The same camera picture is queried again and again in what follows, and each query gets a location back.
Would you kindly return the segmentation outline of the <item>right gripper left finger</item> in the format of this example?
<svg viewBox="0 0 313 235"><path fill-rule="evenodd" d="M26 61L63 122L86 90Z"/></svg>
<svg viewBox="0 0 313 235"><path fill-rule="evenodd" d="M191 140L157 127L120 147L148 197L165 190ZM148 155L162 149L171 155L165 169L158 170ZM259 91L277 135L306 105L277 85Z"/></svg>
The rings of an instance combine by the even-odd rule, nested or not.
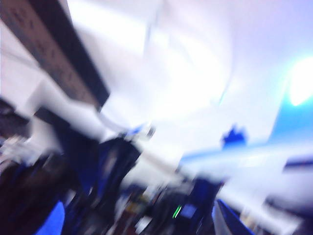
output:
<svg viewBox="0 0 313 235"><path fill-rule="evenodd" d="M58 201L35 235L61 235L64 221L65 208L63 203Z"/></svg>

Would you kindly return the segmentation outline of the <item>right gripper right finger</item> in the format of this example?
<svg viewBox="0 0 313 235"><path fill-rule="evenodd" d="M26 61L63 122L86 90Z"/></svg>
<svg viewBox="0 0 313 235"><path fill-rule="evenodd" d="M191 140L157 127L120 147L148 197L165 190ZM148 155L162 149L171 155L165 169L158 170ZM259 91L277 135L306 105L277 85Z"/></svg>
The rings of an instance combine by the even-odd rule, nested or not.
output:
<svg viewBox="0 0 313 235"><path fill-rule="evenodd" d="M247 227L221 199L214 202L212 218L216 235L246 235Z"/></svg>

